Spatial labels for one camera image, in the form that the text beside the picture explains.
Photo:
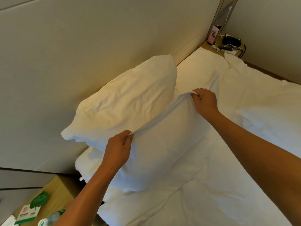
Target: forearm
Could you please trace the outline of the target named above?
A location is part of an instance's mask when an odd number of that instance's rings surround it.
[[[55,226],[91,226],[115,173],[101,165]]]
[[[251,134],[219,112],[212,113],[207,120],[291,223],[300,224],[301,159]]]

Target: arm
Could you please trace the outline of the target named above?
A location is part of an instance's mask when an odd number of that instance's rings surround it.
[[[292,225],[301,225],[301,159],[223,116],[215,94],[192,94],[196,111],[220,134],[240,164]]]
[[[129,159],[133,140],[130,133],[125,130],[109,139],[100,167],[55,226],[92,225],[111,180]]]

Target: mattress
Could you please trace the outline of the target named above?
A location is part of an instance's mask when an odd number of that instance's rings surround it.
[[[219,110],[238,124],[236,109],[256,102],[281,83],[247,67],[235,56],[225,53],[223,58],[202,48],[177,69],[175,97],[199,88],[196,82],[218,73]],[[76,169],[86,175],[102,156],[102,152],[89,147],[77,159]],[[109,187],[104,201],[98,214],[110,226],[290,225],[214,129],[152,189],[135,193]]]

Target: headboard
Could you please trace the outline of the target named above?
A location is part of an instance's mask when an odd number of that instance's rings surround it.
[[[0,167],[70,172],[78,104],[154,55],[179,64],[220,0],[33,0],[0,11]]]

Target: white pillow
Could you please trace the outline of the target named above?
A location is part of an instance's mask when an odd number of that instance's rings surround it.
[[[218,95],[218,75],[203,86]],[[210,124],[194,108],[191,93],[179,95],[159,115],[134,133],[129,160],[110,186],[142,191],[156,182],[171,166],[210,130]],[[91,176],[102,159],[86,176]]]
[[[137,130],[173,100],[176,78],[171,55],[146,60],[82,101],[62,137],[104,151],[110,137]]]
[[[236,110],[242,126],[301,158],[301,86],[282,81],[261,102]]]

